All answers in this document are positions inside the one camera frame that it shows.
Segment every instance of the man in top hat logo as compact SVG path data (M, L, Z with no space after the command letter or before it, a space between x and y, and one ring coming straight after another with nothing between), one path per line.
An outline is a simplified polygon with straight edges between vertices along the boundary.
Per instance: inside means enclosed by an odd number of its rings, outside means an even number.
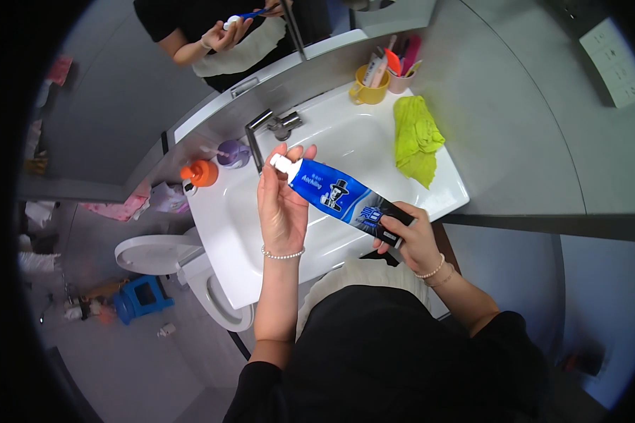
M348 190L346 190L347 182L343 179L339 179L336 183L329 185L329 188L332 190L329 193L325 193L320 197L320 202L329 208L333 208L337 212L341 211L341 206L337 204L337 200L346 194L348 194Z

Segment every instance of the sink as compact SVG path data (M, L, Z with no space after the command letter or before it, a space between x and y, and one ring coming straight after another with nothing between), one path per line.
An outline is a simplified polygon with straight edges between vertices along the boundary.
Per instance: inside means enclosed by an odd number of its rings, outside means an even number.
M292 131L288 146L317 146L316 160L337 168L390 201L405 201L425 208L431 220L468 202L454 163L443 147L436 153L437 170L430 190L407 179L395 167L393 103L388 93L377 105L354 106L339 87L289 112L298 111L304 125ZM264 157L278 145L268 130L256 140ZM256 211L259 177L252 165L220 170L219 179L189 198L191 210L212 266L231 306L238 309L256 302L261 292L261 230ZM358 229L309 208L306 252L299 280L305 282L340 266L346 257L372 251L372 237Z

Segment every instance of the bracelet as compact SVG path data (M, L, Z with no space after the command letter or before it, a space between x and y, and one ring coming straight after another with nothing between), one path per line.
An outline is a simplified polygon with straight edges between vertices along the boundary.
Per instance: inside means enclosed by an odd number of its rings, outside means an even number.
M203 47L203 49L205 50L211 50L212 47L208 46L205 42L204 42L204 38L200 38L200 45Z
M442 280L442 281L440 281L440 282L438 282L438 283L434 283L434 284L432 284L432 285L431 285L431 284L429 284L429 283L426 283L426 285L430 286L431 288L435 288L436 286L443 285L443 284L444 284L444 283L446 283L448 280L450 280L450 279L452 278L452 276L454 276L454 270L455 270L455 269L454 269L454 265L452 265L451 263L447 262L447 264L449 265L449 267L451 267L451 268L452 268L452 271L451 271L451 273L449 273L449 276L447 276L446 278L444 278L444 280Z
M263 244L261 246L261 253L264 256L266 256L268 258L275 258L276 260L285 260L287 258L295 258L295 257L298 257L298 256L302 255L304 252L306 252L306 248L305 247L301 247L301 251L295 252L294 254L290 254L290 255L287 255L287 256L273 256L270 252L266 251L266 245L265 244Z
M427 277L431 277L431 276L435 275L437 272L440 271L440 267L442 267L442 265L444 264L444 254L440 253L440 257L442 257L442 260L440 260L440 266L438 266L437 269L433 270L431 273L429 273L427 275L417 275L415 273L414 276L416 276L419 279L426 279Z

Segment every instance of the pink cup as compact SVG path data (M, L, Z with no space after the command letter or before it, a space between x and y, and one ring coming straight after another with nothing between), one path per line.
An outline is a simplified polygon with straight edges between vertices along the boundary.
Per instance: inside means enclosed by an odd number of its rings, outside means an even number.
M393 94L402 94L404 90L409 88L416 76L416 72L413 72L409 75L408 78L400 78L399 76L395 76L391 73L391 81L388 84L388 91Z

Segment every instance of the blue stool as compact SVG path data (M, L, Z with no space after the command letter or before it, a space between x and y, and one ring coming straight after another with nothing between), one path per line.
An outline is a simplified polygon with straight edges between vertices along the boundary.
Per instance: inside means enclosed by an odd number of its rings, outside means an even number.
M135 317L174 305L174 299L164 292L157 276L144 275L124 284L113 294L113 303L122 323L129 325Z

